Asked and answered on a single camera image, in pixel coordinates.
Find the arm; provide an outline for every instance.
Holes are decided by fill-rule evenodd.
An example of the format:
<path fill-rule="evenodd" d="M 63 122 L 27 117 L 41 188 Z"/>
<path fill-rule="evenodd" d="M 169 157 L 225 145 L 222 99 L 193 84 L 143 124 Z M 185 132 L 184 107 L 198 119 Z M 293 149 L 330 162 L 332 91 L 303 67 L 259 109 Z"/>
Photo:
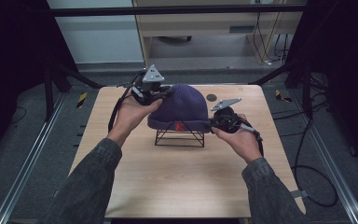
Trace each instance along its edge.
<path fill-rule="evenodd" d="M 126 98 L 112 130 L 69 175 L 48 212 L 37 223 L 103 223 L 121 148 L 131 131 L 161 102 L 142 106 L 132 96 Z"/>
<path fill-rule="evenodd" d="M 252 133 L 244 129 L 239 129 L 235 133 L 225 133 L 215 128 L 213 132 L 248 163 L 242 177 L 248 188 L 254 223 L 309 223 L 299 210 L 292 194 L 261 156 Z"/>

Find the table top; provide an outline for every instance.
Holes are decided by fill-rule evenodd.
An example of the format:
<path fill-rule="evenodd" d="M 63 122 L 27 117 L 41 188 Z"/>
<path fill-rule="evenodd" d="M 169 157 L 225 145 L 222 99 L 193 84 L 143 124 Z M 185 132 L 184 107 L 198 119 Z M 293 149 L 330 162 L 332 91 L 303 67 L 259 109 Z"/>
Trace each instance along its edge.
<path fill-rule="evenodd" d="M 263 138 L 264 154 L 290 191 L 295 180 L 264 94 L 259 86 L 193 86 L 217 100 L 240 97 L 231 107 L 246 115 Z M 107 123 L 123 88 L 105 87 L 98 94 L 72 170 L 107 135 Z M 209 102 L 212 108 L 218 101 Z M 125 142 L 116 169 L 106 217 L 250 217 L 248 193 L 241 177 L 246 167 L 230 146 L 212 133 L 205 147 L 155 146 L 156 130 L 147 118 Z M 296 202 L 305 212 L 301 199 Z"/>

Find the person's hand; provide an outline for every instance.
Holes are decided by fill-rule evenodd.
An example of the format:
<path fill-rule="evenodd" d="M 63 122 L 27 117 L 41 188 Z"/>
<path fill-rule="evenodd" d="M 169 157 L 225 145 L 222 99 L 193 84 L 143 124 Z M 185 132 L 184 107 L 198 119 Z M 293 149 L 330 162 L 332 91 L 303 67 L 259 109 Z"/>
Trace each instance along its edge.
<path fill-rule="evenodd" d="M 218 138 L 225 140 L 246 163 L 249 164 L 251 161 L 262 157 L 255 136 L 251 132 L 242 128 L 239 128 L 235 133 L 226 133 L 217 128 L 212 128 L 212 131 Z"/>
<path fill-rule="evenodd" d="M 106 137 L 112 139 L 122 147 L 131 131 L 141 123 L 144 117 L 157 110 L 161 103 L 162 100 L 159 99 L 151 105 L 140 105 L 129 92 L 127 98 L 123 101 L 118 110 L 112 130 Z"/>

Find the wall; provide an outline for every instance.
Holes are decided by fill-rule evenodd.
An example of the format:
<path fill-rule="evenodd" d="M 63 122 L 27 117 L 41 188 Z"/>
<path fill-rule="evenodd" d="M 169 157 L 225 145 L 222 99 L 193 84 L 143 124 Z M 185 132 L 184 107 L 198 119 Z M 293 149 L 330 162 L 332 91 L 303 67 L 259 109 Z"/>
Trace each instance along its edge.
<path fill-rule="evenodd" d="M 51 8 L 132 7 L 131 0 L 48 0 Z M 56 18 L 80 67 L 143 63 L 134 16 Z"/>

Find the person's left hand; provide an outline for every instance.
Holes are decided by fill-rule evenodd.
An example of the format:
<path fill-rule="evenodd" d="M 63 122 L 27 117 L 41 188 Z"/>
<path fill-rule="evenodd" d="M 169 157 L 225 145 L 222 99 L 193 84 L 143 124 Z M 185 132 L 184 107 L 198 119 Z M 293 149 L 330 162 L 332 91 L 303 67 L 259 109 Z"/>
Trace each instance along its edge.
<path fill-rule="evenodd" d="M 106 137 L 112 139 L 122 147 L 131 131 L 141 123 L 144 117 L 157 110 L 161 103 L 162 100 L 159 99 L 151 105 L 140 105 L 129 92 L 127 98 L 123 101 L 118 110 L 112 130 Z"/>

